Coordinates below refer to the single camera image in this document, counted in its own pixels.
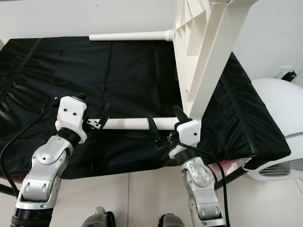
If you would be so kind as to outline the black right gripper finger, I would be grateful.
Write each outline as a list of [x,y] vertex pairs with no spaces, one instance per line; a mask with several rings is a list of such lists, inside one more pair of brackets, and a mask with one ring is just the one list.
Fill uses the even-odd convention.
[[190,117],[188,117],[188,115],[186,115],[186,113],[184,113],[182,108],[180,108],[178,105],[173,105],[172,110],[178,119],[178,122],[176,124],[183,124],[190,121]]
[[147,115],[147,121],[149,124],[149,132],[151,137],[156,141],[156,142],[160,142],[161,138],[160,138],[160,134],[159,134],[159,130],[158,127],[154,121],[154,118],[152,115]]

